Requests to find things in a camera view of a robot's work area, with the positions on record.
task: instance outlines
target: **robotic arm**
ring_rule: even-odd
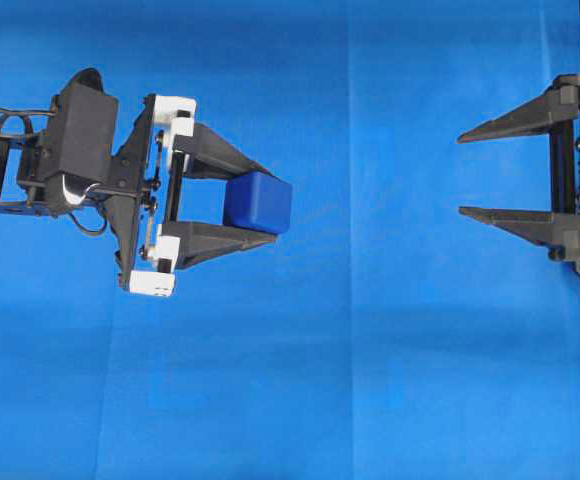
[[[21,150],[17,184],[26,192],[21,202],[1,202],[0,214],[69,215],[91,236],[110,225],[119,242],[115,254],[124,290],[168,297],[174,271],[228,253],[274,243],[290,226],[292,187],[274,177],[203,124],[195,123],[196,102],[150,94],[126,143],[111,154],[118,101],[103,90],[99,72],[77,73],[56,95],[50,110],[0,108],[0,197],[8,155]],[[46,129],[34,132],[30,116],[47,116]],[[25,133],[1,129],[11,117],[23,120]],[[153,131],[157,161],[147,178]],[[163,221],[155,230],[161,187],[161,162],[170,173]],[[226,181],[222,225],[178,220],[184,178]],[[96,231],[85,229],[73,212],[94,208],[103,218]],[[142,211],[147,232],[139,247]],[[135,269],[137,255],[154,270]]]

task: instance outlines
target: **blue block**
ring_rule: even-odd
[[[292,186],[260,172],[229,180],[223,224],[280,234],[290,228]]]

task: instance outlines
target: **cable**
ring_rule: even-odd
[[[13,117],[21,117],[21,116],[54,117],[57,114],[57,112],[54,112],[52,110],[10,110],[2,107],[0,107],[0,113],[3,115],[11,115]]]
[[[77,226],[77,228],[81,231],[81,233],[89,237],[100,237],[101,235],[104,234],[106,228],[108,228],[108,219],[104,215],[102,215],[101,212],[99,212],[99,215],[101,215],[103,218],[103,226],[99,230],[87,229],[86,227],[81,225],[81,223],[79,223],[79,220],[77,220],[77,217],[75,217],[72,212],[68,213],[68,215],[70,216],[74,224]]]
[[[22,141],[25,142],[26,140],[30,140],[32,138],[37,138],[41,135],[41,132],[35,133],[3,133],[0,132],[0,139],[2,140],[14,140],[14,141]]]

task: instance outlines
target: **blue background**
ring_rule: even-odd
[[[0,104],[95,66],[117,146],[146,93],[190,96],[294,186],[277,245],[165,301],[116,288],[112,235],[0,217],[0,479],[580,478],[580,280],[457,214],[548,208],[547,139],[455,144],[580,72],[578,15],[0,1]],[[221,195],[187,182],[185,216]]]

